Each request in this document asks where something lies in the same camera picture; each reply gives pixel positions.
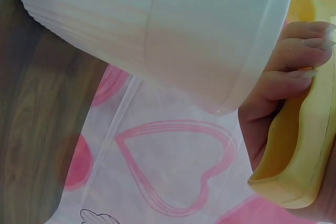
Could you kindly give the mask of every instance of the white cup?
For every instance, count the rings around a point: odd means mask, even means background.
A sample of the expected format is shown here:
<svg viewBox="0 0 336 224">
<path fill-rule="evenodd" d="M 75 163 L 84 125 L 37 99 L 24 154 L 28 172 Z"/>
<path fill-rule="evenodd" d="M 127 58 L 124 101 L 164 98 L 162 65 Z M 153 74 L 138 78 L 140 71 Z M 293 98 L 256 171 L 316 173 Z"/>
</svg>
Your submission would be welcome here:
<svg viewBox="0 0 336 224">
<path fill-rule="evenodd" d="M 236 110 L 275 46 L 290 0 L 22 0 L 75 47 L 209 113 Z"/>
</svg>

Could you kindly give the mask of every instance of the wooden surface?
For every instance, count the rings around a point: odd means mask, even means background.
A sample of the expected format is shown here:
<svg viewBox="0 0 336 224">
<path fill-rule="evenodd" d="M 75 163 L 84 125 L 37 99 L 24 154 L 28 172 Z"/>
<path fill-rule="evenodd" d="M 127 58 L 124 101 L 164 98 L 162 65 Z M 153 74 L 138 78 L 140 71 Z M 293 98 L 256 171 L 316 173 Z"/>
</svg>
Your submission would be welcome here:
<svg viewBox="0 0 336 224">
<path fill-rule="evenodd" d="M 40 224 L 58 207 L 106 64 L 0 0 L 0 223 Z"/>
</svg>

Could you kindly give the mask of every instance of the yellow toy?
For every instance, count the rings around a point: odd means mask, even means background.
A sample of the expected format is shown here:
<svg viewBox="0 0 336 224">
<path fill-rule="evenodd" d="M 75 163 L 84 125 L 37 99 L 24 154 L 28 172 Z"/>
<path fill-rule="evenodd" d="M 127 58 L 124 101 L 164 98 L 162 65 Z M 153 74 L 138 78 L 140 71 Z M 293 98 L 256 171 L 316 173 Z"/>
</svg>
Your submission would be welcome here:
<svg viewBox="0 0 336 224">
<path fill-rule="evenodd" d="M 334 23 L 335 0 L 291 0 L 288 20 Z M 336 57 L 316 69 L 310 91 L 286 101 L 273 120 L 265 154 L 248 181 L 278 206 L 312 204 L 321 187 L 336 133 Z"/>
</svg>

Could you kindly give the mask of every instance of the heart outline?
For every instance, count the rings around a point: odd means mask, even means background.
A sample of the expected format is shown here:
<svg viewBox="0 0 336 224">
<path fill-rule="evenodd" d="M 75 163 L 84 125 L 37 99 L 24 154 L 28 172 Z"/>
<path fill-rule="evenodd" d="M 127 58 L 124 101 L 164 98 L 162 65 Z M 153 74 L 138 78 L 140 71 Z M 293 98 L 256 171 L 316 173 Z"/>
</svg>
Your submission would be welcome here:
<svg viewBox="0 0 336 224">
<path fill-rule="evenodd" d="M 91 106 L 96 107 L 113 97 L 125 84 L 129 74 L 119 68 L 108 65 L 100 81 Z"/>
<path fill-rule="evenodd" d="M 202 173 L 201 189 L 198 199 L 190 207 L 175 208 L 166 203 L 162 197 L 157 194 L 155 189 L 143 175 L 136 161 L 132 157 L 130 150 L 125 144 L 127 139 L 134 138 L 136 136 L 164 132 L 194 132 L 207 134 L 219 140 L 219 142 L 222 144 L 225 155 L 221 157 L 216 165 Z M 212 177 L 221 174 L 226 169 L 228 169 L 237 154 L 236 142 L 233 141 L 231 134 L 225 128 L 203 121 L 168 120 L 142 124 L 118 134 L 115 137 L 115 140 L 123 157 L 125 158 L 131 175 L 143 199 L 152 209 L 170 217 L 186 217 L 201 210 L 207 203 L 209 197 L 208 181 Z"/>
</svg>

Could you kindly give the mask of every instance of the pink heart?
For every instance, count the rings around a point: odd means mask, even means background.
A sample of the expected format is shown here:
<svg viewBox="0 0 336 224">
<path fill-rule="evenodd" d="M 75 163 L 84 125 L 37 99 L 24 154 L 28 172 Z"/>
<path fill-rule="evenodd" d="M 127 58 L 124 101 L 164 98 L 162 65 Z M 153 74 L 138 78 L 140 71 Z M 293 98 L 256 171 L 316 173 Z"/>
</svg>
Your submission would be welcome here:
<svg viewBox="0 0 336 224">
<path fill-rule="evenodd" d="M 93 156 L 85 138 L 80 135 L 72 157 L 64 190 L 76 190 L 84 186 L 91 174 Z"/>
<path fill-rule="evenodd" d="M 114 96 L 127 81 L 129 74 L 108 65 L 91 106 L 98 106 Z"/>
<path fill-rule="evenodd" d="M 259 196 L 252 196 L 222 216 L 215 224 L 316 224 L 299 219 Z"/>
<path fill-rule="evenodd" d="M 198 199 L 190 207 L 176 208 L 165 202 L 141 172 L 130 150 L 125 144 L 127 139 L 160 132 L 193 132 L 207 134 L 212 136 L 214 139 L 217 139 L 222 144 L 223 150 L 225 150 L 225 155 L 222 156 L 220 161 L 202 174 L 201 190 Z M 192 120 L 174 120 L 147 123 L 124 131 L 118 134 L 115 139 L 144 200 L 155 211 L 172 217 L 188 216 L 202 209 L 209 197 L 208 181 L 210 178 L 228 169 L 235 159 L 237 153 L 235 142 L 232 140 L 232 137 L 227 132 L 227 130 L 216 124 Z"/>
</svg>

